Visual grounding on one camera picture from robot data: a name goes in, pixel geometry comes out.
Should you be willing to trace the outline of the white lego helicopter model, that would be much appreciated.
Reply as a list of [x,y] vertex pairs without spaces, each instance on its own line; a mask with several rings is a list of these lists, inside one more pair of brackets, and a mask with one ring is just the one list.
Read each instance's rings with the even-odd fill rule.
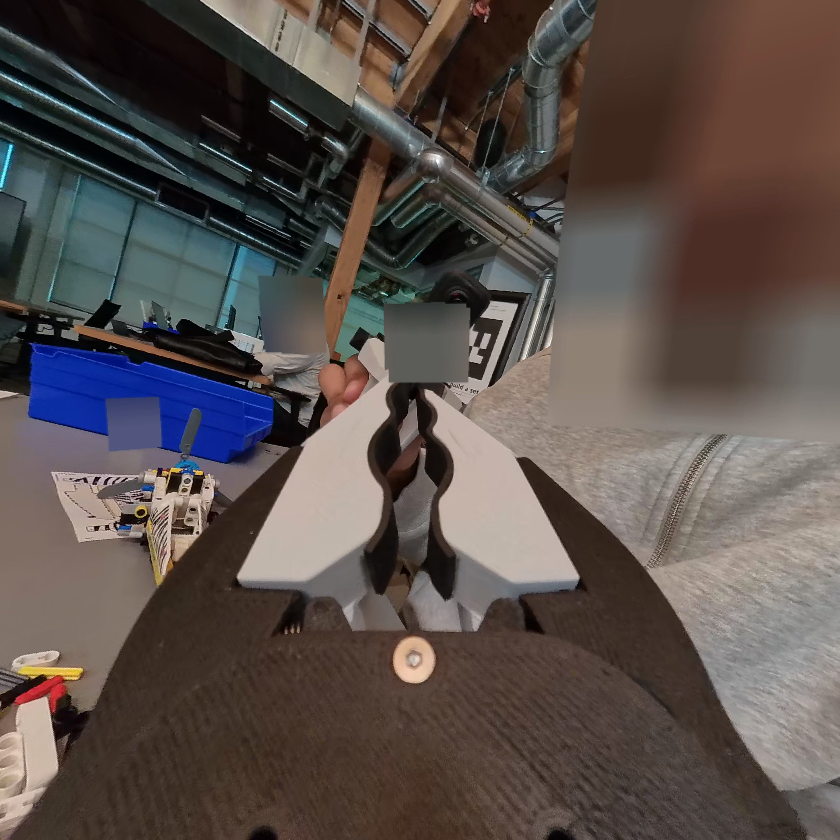
[[142,475],[102,486],[98,499],[119,511],[120,533],[145,543],[154,575],[161,585],[183,555],[230,499],[220,492],[216,478],[192,457],[203,416],[193,408],[180,442],[181,455],[171,467],[148,469]]

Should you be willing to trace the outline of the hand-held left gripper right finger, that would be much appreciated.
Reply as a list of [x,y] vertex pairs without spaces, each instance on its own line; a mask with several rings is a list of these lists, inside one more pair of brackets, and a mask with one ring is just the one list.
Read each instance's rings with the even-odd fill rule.
[[423,571],[475,631],[498,600],[571,592],[581,576],[514,454],[427,388],[418,390],[436,487]]

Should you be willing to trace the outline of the silver ventilation duct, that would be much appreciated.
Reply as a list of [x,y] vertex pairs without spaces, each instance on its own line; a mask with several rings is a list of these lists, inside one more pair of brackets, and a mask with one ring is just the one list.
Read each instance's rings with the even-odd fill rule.
[[590,37],[596,1],[555,1],[541,15],[522,65],[524,145],[490,171],[489,189],[506,193],[543,170],[559,142],[564,62]]
[[401,207],[422,193],[425,203],[442,206],[474,229],[486,223],[487,238],[500,235],[501,245],[517,250],[536,267],[556,267],[560,251],[557,238],[525,217],[504,196],[483,185],[467,166],[362,87],[355,92],[350,120],[408,162],[383,194],[374,213],[374,225],[395,218]]

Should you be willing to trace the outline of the person's right hand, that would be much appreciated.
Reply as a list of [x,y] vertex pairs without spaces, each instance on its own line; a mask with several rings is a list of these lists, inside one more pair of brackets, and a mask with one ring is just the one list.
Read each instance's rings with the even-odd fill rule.
[[370,373],[354,354],[343,365],[330,362],[319,375],[318,382],[326,401],[321,415],[320,427],[329,423],[355,403],[364,391],[370,379]]

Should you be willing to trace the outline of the printed paper sheet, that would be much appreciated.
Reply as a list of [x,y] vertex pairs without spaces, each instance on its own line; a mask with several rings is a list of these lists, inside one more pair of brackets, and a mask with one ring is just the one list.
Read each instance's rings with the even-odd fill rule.
[[100,499],[104,487],[121,487],[135,480],[136,475],[79,473],[53,471],[52,478],[61,506],[70,520],[79,543],[102,541],[142,540],[144,521],[121,528],[123,513],[133,514],[138,506],[145,505],[149,495],[142,490],[121,490],[109,499]]

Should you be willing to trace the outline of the wooden support post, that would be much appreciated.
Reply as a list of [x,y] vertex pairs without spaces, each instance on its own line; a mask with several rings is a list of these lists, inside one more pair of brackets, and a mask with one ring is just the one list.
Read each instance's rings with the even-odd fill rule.
[[382,194],[391,150],[373,140],[364,159],[339,252],[324,298],[324,318],[329,355],[333,355],[343,319],[349,306],[354,281],[361,264],[364,247],[371,231],[372,219]]

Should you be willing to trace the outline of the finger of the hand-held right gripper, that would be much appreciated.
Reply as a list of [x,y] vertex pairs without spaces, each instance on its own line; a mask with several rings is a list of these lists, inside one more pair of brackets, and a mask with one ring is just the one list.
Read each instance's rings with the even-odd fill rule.
[[361,392],[364,395],[381,382],[390,384],[388,370],[385,368],[385,343],[382,339],[369,338],[359,352],[359,362],[368,372],[368,380]]

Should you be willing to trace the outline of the black jacket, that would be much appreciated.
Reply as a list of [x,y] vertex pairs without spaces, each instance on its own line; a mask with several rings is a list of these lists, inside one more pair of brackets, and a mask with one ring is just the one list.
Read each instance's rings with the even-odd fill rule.
[[224,366],[237,373],[262,373],[262,365],[255,356],[234,345],[230,331],[214,332],[189,319],[180,320],[174,331],[157,327],[144,329],[142,338],[159,349]]

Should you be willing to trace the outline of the wooden office table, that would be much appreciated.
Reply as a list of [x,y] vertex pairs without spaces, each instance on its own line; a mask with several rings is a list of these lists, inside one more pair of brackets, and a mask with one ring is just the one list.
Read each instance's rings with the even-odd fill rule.
[[184,356],[181,353],[160,349],[153,343],[146,342],[141,339],[125,337],[108,330],[91,328],[86,325],[77,325],[73,328],[73,330],[81,337],[117,345],[133,352],[145,353],[161,359],[167,359],[168,361],[189,365],[193,368],[212,371],[216,374],[224,375],[237,381],[253,382],[265,387],[273,386],[272,378],[266,377],[262,374],[248,374],[242,371],[236,371],[235,369],[231,369],[224,365],[205,362],[204,360],[197,360],[189,356]]

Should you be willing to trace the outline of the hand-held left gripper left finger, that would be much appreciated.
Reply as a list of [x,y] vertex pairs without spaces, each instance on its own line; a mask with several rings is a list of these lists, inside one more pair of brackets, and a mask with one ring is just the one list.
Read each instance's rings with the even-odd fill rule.
[[336,601],[355,631],[400,631],[385,594],[398,533],[385,477],[401,453],[381,382],[309,438],[248,550],[237,582]]

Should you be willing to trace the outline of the pile of small lego pieces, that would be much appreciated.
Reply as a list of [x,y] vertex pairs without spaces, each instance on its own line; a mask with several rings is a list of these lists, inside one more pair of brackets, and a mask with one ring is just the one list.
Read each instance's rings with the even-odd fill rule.
[[55,778],[60,756],[89,712],[72,696],[84,669],[62,666],[54,649],[1,670],[1,838],[9,838]]

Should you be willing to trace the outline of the blue plastic bin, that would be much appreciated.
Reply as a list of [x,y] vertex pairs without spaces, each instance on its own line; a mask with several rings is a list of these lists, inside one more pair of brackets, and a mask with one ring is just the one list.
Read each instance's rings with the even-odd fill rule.
[[273,425],[267,395],[115,353],[35,344],[29,381],[30,417],[94,434],[108,433],[107,399],[157,397],[162,447],[172,451],[197,408],[202,422],[192,451],[220,463],[254,447]]

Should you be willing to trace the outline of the person's grey hooded sweater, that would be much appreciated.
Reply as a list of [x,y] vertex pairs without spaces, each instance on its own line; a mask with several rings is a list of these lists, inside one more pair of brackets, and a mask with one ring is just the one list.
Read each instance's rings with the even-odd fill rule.
[[467,416],[647,568],[808,837],[838,838],[838,446],[551,426],[550,362],[516,364]]

